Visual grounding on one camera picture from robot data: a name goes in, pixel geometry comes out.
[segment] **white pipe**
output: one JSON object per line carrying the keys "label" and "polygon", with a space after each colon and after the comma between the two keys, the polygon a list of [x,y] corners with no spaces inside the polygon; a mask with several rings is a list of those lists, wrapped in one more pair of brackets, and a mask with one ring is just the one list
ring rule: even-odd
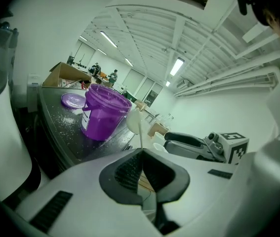
{"label": "white pipe", "polygon": [[260,47],[276,40],[279,38],[279,35],[278,34],[273,34],[265,39],[263,39],[262,41],[258,42],[258,43],[255,43],[253,45],[251,45],[249,48],[245,49],[243,52],[239,53],[238,55],[235,56],[235,59],[239,59],[257,49],[259,49]]}
{"label": "white pipe", "polygon": [[223,77],[222,79],[227,79],[227,78],[231,78],[231,77],[236,77],[236,76],[239,76],[239,75],[241,75],[241,74],[247,73],[247,72],[249,72],[249,71],[251,71],[251,70],[253,70],[253,69],[256,69],[256,68],[258,68],[258,67],[259,67],[259,66],[255,66],[255,67],[252,67],[252,68],[250,68],[250,69],[248,69],[248,70],[244,70],[244,71],[242,71],[242,72],[240,72],[240,73],[236,73],[236,74],[233,74],[233,75],[228,76],[228,77]]}
{"label": "white pipe", "polygon": [[209,83],[209,84],[207,84],[203,87],[188,90],[188,91],[186,91],[186,92],[184,92],[180,95],[187,95],[187,94],[191,94],[191,93],[194,93],[196,91],[199,91],[199,90],[209,89],[209,88],[213,88],[213,87],[220,86],[220,85],[223,85],[223,84],[236,82],[236,81],[239,81],[239,80],[248,79],[248,78],[252,78],[252,77],[264,76],[264,75],[267,75],[267,74],[270,74],[270,73],[273,73],[275,75],[275,78],[277,79],[277,81],[280,81],[280,69],[276,66],[270,66],[270,67],[262,68],[262,69],[259,69],[259,70],[253,71],[253,72],[249,72],[249,73],[246,73],[246,74],[241,74],[241,75],[238,75],[238,76],[235,76],[235,77],[223,79],[223,80],[217,81],[215,83]]}
{"label": "white pipe", "polygon": [[243,85],[236,85],[236,86],[229,86],[229,87],[224,87],[224,88],[220,88],[220,89],[214,89],[214,90],[210,90],[210,91],[207,91],[207,92],[192,94],[192,95],[189,95],[189,96],[182,96],[182,97],[179,97],[179,98],[190,98],[190,97],[195,97],[195,96],[201,96],[201,95],[205,95],[205,94],[208,94],[208,93],[221,91],[221,90],[227,90],[227,89],[255,88],[255,87],[271,88],[271,87],[274,87],[274,86],[275,86],[274,83],[265,83],[265,84],[248,83],[248,84],[243,84]]}
{"label": "white pipe", "polygon": [[274,84],[276,84],[274,80],[269,80],[269,81],[266,81],[266,80],[263,80],[263,79],[257,80],[257,78],[254,77],[254,78],[249,78],[249,79],[244,79],[244,80],[240,80],[240,81],[235,81],[235,82],[223,84],[223,85],[220,85],[218,87],[213,87],[213,88],[210,88],[210,89],[218,89],[218,88],[227,87],[227,86],[243,85],[245,83],[256,83],[256,84],[274,83]]}
{"label": "white pipe", "polygon": [[184,93],[184,92],[186,92],[188,90],[197,88],[197,87],[199,87],[201,85],[204,85],[206,83],[212,82],[214,80],[218,80],[218,79],[221,79],[223,77],[227,77],[227,76],[230,76],[232,74],[242,72],[242,71],[244,71],[246,69],[249,69],[251,67],[262,65],[264,63],[271,62],[271,61],[274,61],[274,60],[277,60],[277,59],[280,59],[280,50],[272,52],[272,53],[264,55],[264,56],[260,56],[260,57],[258,57],[256,59],[253,59],[253,60],[251,60],[251,61],[249,61],[249,62],[247,62],[245,64],[242,64],[242,65],[240,65],[240,66],[238,66],[238,67],[236,67],[234,69],[230,69],[230,70],[228,70],[226,72],[223,72],[223,73],[221,73],[221,74],[219,74],[217,76],[214,76],[212,78],[209,78],[209,79],[206,79],[206,80],[204,80],[202,82],[199,82],[199,83],[197,83],[197,84],[195,84],[195,85],[193,85],[191,87],[188,87],[187,89],[184,89],[184,90],[181,90],[181,91],[177,92],[176,94],[174,94],[174,96],[178,96],[178,95],[180,95],[180,94],[182,94],[182,93]]}

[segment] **white wall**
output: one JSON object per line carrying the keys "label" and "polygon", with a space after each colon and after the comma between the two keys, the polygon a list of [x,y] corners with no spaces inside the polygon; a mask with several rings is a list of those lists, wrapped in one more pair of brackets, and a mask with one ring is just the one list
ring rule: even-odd
{"label": "white wall", "polygon": [[146,78],[144,83],[142,84],[142,86],[140,87],[138,93],[136,93],[136,98],[139,99],[140,101],[143,101],[144,97],[146,96],[146,94],[149,92],[149,90],[151,89],[151,87],[153,86],[154,81]]}
{"label": "white wall", "polygon": [[162,89],[163,89],[163,86],[160,86],[159,84],[155,83],[153,88],[152,88],[152,91],[154,91],[155,93],[159,94]]}
{"label": "white wall", "polygon": [[145,77],[144,75],[132,69],[130,70],[130,73],[125,78],[123,85],[126,86],[126,89],[130,93],[135,94],[137,88],[140,86],[144,77]]}
{"label": "white wall", "polygon": [[126,76],[129,74],[131,70],[131,66],[124,64],[120,61],[117,61],[109,56],[101,53],[100,51],[96,50],[94,55],[91,57],[88,68],[95,65],[98,62],[99,66],[101,67],[101,71],[107,75],[110,75],[115,69],[118,70],[118,79],[117,82],[122,84]]}
{"label": "white wall", "polygon": [[174,93],[168,88],[164,87],[154,100],[150,109],[153,109],[161,115],[167,115],[171,113],[173,115],[174,107],[176,106],[177,98],[174,97]]}
{"label": "white wall", "polygon": [[239,132],[249,138],[248,152],[259,149],[275,124],[265,104],[266,89],[234,89],[178,99],[172,131],[204,138],[210,132]]}
{"label": "white wall", "polygon": [[15,0],[8,21],[19,31],[14,84],[19,105],[26,103],[29,73],[42,80],[58,62],[66,62],[81,33],[112,0]]}

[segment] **table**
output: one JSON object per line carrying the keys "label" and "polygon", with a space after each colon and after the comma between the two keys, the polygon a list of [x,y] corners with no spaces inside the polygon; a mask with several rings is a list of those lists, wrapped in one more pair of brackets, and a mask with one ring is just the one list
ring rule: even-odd
{"label": "table", "polygon": [[134,134],[125,118],[107,141],[94,141],[80,130],[82,113],[75,114],[61,103],[65,93],[85,94],[85,90],[40,87],[35,120],[37,159],[49,178],[84,161],[123,151]]}
{"label": "table", "polygon": [[100,76],[97,76],[96,79],[94,79],[93,74],[92,74],[91,72],[85,71],[85,70],[83,70],[83,69],[81,69],[81,68],[77,68],[77,69],[79,69],[80,71],[82,71],[82,72],[88,74],[88,75],[91,77],[92,82],[105,85],[106,87],[109,87],[109,88],[112,87],[112,84],[111,84],[108,80],[105,80],[105,79],[103,79],[103,78],[100,77]]}
{"label": "table", "polygon": [[151,118],[150,121],[148,121],[149,123],[151,123],[153,121],[153,119],[155,118],[155,114],[152,113],[149,109],[147,109],[147,107],[142,112],[145,113],[144,116],[146,116],[146,118],[144,120]]}

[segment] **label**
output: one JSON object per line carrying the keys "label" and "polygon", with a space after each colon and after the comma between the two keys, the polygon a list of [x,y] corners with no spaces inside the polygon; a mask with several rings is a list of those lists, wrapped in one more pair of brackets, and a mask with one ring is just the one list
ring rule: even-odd
{"label": "label", "polygon": [[91,111],[85,111],[82,114],[81,124],[82,124],[82,126],[84,127],[85,130],[87,130],[87,127],[88,127],[90,113],[91,113]]}

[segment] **bucket handle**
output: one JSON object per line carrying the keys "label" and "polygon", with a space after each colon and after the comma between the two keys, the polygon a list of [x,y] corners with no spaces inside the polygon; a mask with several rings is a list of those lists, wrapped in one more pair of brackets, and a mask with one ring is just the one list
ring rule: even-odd
{"label": "bucket handle", "polygon": [[94,106],[90,106],[90,107],[84,107],[82,109],[82,111],[85,112],[85,111],[92,111],[92,110],[97,110],[97,109],[99,109],[99,105],[94,105]]}

